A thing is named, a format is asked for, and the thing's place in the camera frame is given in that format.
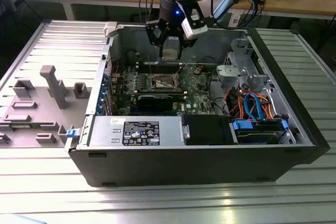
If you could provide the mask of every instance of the blue drive bracket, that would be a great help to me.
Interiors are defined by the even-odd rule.
[[[253,130],[253,125],[251,121],[246,120],[236,120],[233,122],[234,130]]]

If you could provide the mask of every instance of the power supply label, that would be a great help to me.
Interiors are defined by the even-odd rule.
[[[125,122],[122,144],[125,146],[160,145],[159,122]]]

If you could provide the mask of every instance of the motherboard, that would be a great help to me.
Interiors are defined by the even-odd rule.
[[[207,89],[210,72],[202,66],[136,65],[118,70],[111,74],[103,114],[215,114]]]

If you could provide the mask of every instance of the metal slotted surface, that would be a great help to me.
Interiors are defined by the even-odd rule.
[[[73,87],[75,82],[92,87],[102,47],[106,44],[104,26],[104,22],[58,20],[41,24],[0,90],[0,117],[15,96],[12,86],[19,78],[29,79],[36,87],[47,86],[39,74],[43,65],[54,65],[55,76],[63,80],[65,87]]]
[[[329,144],[333,144],[336,141],[334,74],[301,36],[294,35],[289,30],[257,31],[324,138]]]
[[[284,61],[283,66],[295,65]],[[316,62],[305,66],[319,70]],[[315,89],[309,83],[293,84],[300,97],[309,93],[309,99],[319,99],[313,91],[328,90],[323,85]],[[0,212],[57,224],[334,223],[336,137],[328,129],[322,131],[332,149],[274,183],[93,188],[63,148],[0,149]]]

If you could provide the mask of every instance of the gray plastic part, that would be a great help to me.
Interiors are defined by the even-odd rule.
[[[37,103],[32,102],[13,102],[13,109],[35,109],[37,107]]]
[[[76,99],[87,99],[90,96],[84,82],[76,82],[73,86],[73,92]]]
[[[0,131],[14,131],[14,129],[9,124],[5,124],[0,125]]]
[[[56,138],[52,133],[37,133],[35,139],[39,144],[56,143]]]
[[[6,115],[4,121],[10,122],[30,122],[32,118],[29,115]]]
[[[66,143],[66,141],[67,141],[66,133],[67,133],[67,130],[64,128],[63,125],[61,125],[58,129],[57,135],[59,136],[59,138],[61,139],[61,141],[63,143]]]
[[[63,147],[64,142],[57,135],[59,127],[55,130],[44,131],[40,125],[50,122],[57,122],[58,125],[63,125],[66,130],[70,129],[71,125],[75,128],[83,126],[85,111],[88,105],[88,99],[76,99],[72,87],[67,88],[67,109],[60,110],[55,102],[55,99],[50,97],[47,91],[48,87],[35,87],[35,90],[29,90],[31,98],[28,101],[35,101],[37,107],[35,109],[14,109],[12,106],[7,107],[5,115],[23,115],[29,114],[30,122],[13,123],[10,126],[9,122],[0,125],[0,132],[6,133],[10,137],[11,142],[5,147]],[[14,102],[22,102],[17,96],[13,97]],[[32,125],[32,127],[23,127],[23,125]],[[52,133],[56,138],[56,143],[39,144],[36,140],[36,134],[41,132]]]
[[[65,100],[63,92],[59,87],[58,81],[56,80],[55,71],[55,66],[43,65],[40,70],[40,75],[43,78],[46,78],[50,91],[54,95],[58,107],[60,109],[65,109],[67,107],[67,101]]]
[[[4,133],[0,133],[0,143],[7,144],[8,141],[10,141],[10,138]]]
[[[62,94],[66,97],[67,96],[67,93],[68,93],[68,90],[66,89],[66,87],[64,86],[64,83],[62,80],[57,80],[58,81],[58,86],[59,88],[61,89],[62,91]],[[47,89],[49,94],[50,94],[50,97],[54,97],[54,94],[52,93],[51,89]]]
[[[40,126],[41,126],[41,129],[44,130],[44,131],[56,131],[59,128],[57,122],[41,123]]]
[[[32,83],[29,80],[18,80],[13,90],[19,98],[30,98],[28,90],[35,89]]]

